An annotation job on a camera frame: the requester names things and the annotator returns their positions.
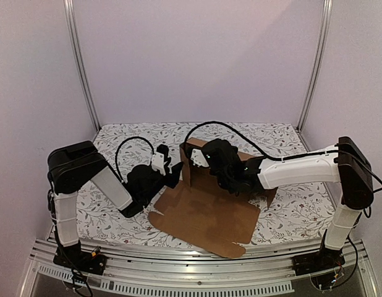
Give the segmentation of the brown cardboard box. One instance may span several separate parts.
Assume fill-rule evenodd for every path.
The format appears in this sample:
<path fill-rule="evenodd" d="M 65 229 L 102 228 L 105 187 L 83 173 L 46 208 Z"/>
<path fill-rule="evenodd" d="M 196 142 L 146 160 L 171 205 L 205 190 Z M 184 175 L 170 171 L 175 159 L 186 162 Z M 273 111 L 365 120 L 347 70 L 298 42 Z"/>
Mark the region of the brown cardboard box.
<path fill-rule="evenodd" d="M 277 190 L 236 196 L 220 188 L 209 168 L 193 166 L 190 160 L 191 150 L 202 150 L 207 143 L 190 138 L 180 145 L 182 180 L 162 193 L 148 219 L 155 228 L 179 240 L 224 258 L 239 258 L 251 242 L 260 214 L 250 201 L 264 196 L 271 203 Z M 240 151 L 238 155 L 242 161 L 255 157 Z"/>

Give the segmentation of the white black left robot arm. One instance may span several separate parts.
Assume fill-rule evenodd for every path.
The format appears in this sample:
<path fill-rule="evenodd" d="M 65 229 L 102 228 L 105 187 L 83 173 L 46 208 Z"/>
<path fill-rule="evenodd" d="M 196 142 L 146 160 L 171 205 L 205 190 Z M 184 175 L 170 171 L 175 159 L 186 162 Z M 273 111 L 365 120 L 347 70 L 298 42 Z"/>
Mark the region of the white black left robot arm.
<path fill-rule="evenodd" d="M 183 162 L 172 164 L 167 145 L 152 151 L 149 163 L 134 166 L 121 179 L 113 166 L 90 141 L 53 150 L 47 159 L 49 210 L 63 248 L 60 255 L 71 268 L 85 263 L 79 246 L 77 199 L 79 192 L 91 184 L 107 198 L 125 218 L 132 218 L 147 208 L 164 187 L 174 189 L 179 181 Z"/>

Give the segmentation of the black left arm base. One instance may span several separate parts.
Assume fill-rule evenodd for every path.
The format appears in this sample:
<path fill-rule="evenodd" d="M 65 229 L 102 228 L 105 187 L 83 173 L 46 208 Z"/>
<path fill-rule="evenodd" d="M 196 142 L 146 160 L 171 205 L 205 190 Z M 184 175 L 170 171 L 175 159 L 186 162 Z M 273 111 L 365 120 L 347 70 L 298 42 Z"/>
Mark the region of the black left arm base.
<path fill-rule="evenodd" d="M 81 272 L 102 275 L 108 258 L 98 251 L 83 251 L 78 245 L 59 246 L 54 256 L 53 263 Z"/>

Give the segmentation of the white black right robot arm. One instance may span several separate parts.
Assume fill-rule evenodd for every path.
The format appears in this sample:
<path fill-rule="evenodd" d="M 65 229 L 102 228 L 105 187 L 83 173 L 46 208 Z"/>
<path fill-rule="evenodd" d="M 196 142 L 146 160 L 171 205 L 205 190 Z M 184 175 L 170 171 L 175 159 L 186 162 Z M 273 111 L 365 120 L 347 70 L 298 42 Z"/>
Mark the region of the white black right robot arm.
<path fill-rule="evenodd" d="M 374 193 L 371 166 L 348 137 L 336 145 L 288 157 L 253 157 L 242 161 L 228 141 L 215 139 L 202 148 L 202 155 L 218 185 L 231 194 L 254 193 L 304 183 L 340 183 L 342 199 L 326 230 L 323 248 L 313 256 L 313 265 L 327 269 L 336 261 L 363 209 L 371 206 Z"/>

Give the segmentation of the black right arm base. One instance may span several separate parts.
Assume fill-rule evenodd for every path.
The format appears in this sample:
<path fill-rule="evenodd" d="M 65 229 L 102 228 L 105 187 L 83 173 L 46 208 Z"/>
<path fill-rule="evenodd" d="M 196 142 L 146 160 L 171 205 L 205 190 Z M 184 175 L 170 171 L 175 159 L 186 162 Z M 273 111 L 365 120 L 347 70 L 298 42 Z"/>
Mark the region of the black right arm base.
<path fill-rule="evenodd" d="M 320 272 L 345 264 L 341 250 L 335 251 L 325 247 L 321 247 L 317 252 L 294 256 L 291 261 L 296 276 Z"/>

